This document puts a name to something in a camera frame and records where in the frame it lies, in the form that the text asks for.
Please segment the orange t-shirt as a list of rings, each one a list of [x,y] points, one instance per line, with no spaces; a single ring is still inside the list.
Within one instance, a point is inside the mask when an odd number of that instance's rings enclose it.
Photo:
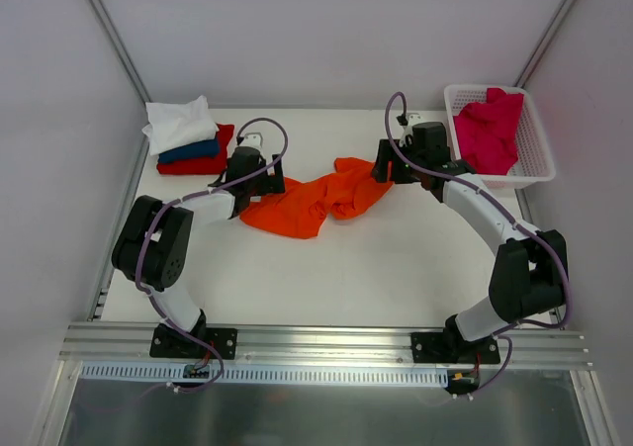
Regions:
[[[364,215],[393,187],[371,175],[373,164],[355,157],[339,157],[334,171],[310,182],[284,180],[286,191],[267,195],[239,216],[248,226],[290,238],[318,236],[324,221],[347,221]]]

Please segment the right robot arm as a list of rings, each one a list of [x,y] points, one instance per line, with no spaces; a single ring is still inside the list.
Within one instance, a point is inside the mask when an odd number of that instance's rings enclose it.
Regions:
[[[421,346],[440,361],[465,362],[494,335],[566,302],[566,240],[517,219],[468,162],[452,159],[443,124],[412,124],[405,116],[398,123],[402,136],[379,143],[373,179],[420,184],[466,221],[495,257],[487,295],[450,316],[442,332]]]

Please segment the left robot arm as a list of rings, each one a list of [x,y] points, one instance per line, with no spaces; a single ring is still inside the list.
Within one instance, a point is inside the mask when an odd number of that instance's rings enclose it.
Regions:
[[[251,199],[285,191],[282,156],[267,163],[256,147],[241,146],[228,159],[226,174],[209,188],[172,202],[137,198],[112,253],[114,268],[145,294],[160,322],[154,358],[201,357],[214,346],[206,315],[179,280],[193,230],[241,215]]]

